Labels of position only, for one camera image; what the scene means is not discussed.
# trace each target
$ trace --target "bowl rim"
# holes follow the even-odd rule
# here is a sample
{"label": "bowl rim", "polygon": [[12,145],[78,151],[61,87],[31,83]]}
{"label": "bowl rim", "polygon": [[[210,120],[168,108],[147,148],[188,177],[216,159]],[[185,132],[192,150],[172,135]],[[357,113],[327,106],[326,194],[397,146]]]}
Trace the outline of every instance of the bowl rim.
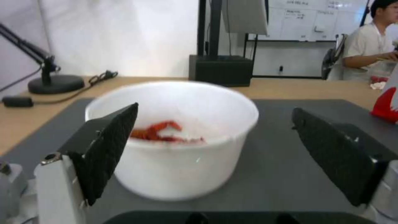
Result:
{"label": "bowl rim", "polygon": [[95,98],[93,101],[91,101],[87,106],[86,109],[84,111],[84,120],[88,121],[91,118],[89,118],[89,112],[93,107],[96,107],[98,104],[100,104],[103,101],[106,101],[107,99],[113,97],[114,95],[118,94],[120,91],[123,91],[125,89],[130,89],[130,88],[144,88],[144,87],[148,87],[148,86],[159,86],[159,85],[165,85],[165,84],[188,84],[188,85],[200,85],[200,86],[207,86],[210,88],[216,88],[220,91],[224,91],[224,92],[228,92],[233,94],[234,96],[238,97],[240,100],[242,100],[242,102],[244,102],[245,104],[247,104],[248,107],[251,107],[252,112],[254,113],[253,115],[253,120],[252,122],[248,125],[248,128],[238,132],[237,134],[235,134],[234,136],[225,136],[225,137],[220,137],[220,138],[214,138],[214,139],[210,139],[210,141],[206,141],[204,144],[177,144],[177,143],[160,143],[160,144],[154,144],[153,142],[145,142],[145,140],[134,140],[129,138],[127,140],[126,143],[126,147],[132,147],[132,148],[137,148],[137,149],[142,149],[142,150],[151,150],[151,151],[164,151],[165,149],[168,151],[180,151],[180,150],[184,150],[184,151],[190,151],[190,150],[195,150],[195,149],[206,149],[209,148],[209,146],[217,146],[217,145],[222,145],[228,142],[233,142],[236,139],[241,138],[242,136],[248,134],[253,128],[254,126],[257,124],[258,122],[258,118],[259,118],[259,111],[257,106],[254,104],[254,102],[246,97],[245,95],[243,95],[242,93],[224,87],[224,86],[220,86],[220,85],[216,85],[216,84],[211,84],[211,83],[205,83],[205,82],[198,82],[198,81],[148,81],[148,82],[142,82],[142,83],[135,83],[135,84],[129,84],[129,85],[123,85],[117,89],[111,90],[109,92],[106,92],[104,94],[102,94],[101,96],[98,96],[97,98]]}

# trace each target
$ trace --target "white bowl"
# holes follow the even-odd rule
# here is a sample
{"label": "white bowl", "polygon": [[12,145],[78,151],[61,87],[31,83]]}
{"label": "white bowl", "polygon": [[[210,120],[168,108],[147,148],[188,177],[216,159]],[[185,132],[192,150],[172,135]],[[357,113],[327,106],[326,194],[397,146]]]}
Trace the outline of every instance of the white bowl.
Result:
{"label": "white bowl", "polygon": [[255,104],[228,88],[198,82],[151,82],[125,86],[91,102],[86,121],[138,102],[134,128],[175,120],[187,138],[177,144],[129,139],[116,167],[120,183],[157,200],[207,194],[232,175],[248,132],[258,120]]}

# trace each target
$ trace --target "red toy lobster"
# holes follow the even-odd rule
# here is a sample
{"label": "red toy lobster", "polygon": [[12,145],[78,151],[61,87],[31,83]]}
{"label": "red toy lobster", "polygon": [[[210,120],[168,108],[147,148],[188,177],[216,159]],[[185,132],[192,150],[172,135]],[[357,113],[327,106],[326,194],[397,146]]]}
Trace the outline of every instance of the red toy lobster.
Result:
{"label": "red toy lobster", "polygon": [[179,138],[179,137],[175,137],[175,136],[162,137],[162,136],[158,135],[158,132],[160,132],[161,130],[163,130],[167,127],[172,127],[177,131],[182,130],[182,128],[179,124],[177,124],[175,121],[169,120],[169,121],[164,121],[164,122],[160,122],[157,124],[153,124],[147,129],[133,129],[133,131],[130,134],[130,137],[143,139],[143,140],[150,140],[150,141],[169,141],[169,142],[186,142],[186,143],[204,141],[203,138],[187,140],[187,139],[183,139],[183,138]]}

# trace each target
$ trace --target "lamp base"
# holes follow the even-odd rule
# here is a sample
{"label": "lamp base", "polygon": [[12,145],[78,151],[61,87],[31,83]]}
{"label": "lamp base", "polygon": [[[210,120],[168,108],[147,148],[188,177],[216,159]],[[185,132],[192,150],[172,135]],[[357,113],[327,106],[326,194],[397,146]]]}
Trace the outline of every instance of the lamp base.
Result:
{"label": "lamp base", "polygon": [[29,82],[28,90],[35,94],[57,94],[72,92],[84,87],[84,81],[76,75],[53,75],[51,84],[44,85],[41,78]]}

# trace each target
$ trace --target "chair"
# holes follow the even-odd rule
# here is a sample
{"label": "chair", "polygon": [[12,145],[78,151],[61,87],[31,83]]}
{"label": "chair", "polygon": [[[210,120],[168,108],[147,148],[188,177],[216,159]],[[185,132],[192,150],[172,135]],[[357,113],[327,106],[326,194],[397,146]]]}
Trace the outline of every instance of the chair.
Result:
{"label": "chair", "polygon": [[347,37],[347,34],[336,35],[336,46],[326,52],[321,67],[321,77],[323,80],[327,80],[329,78],[330,72],[341,59]]}

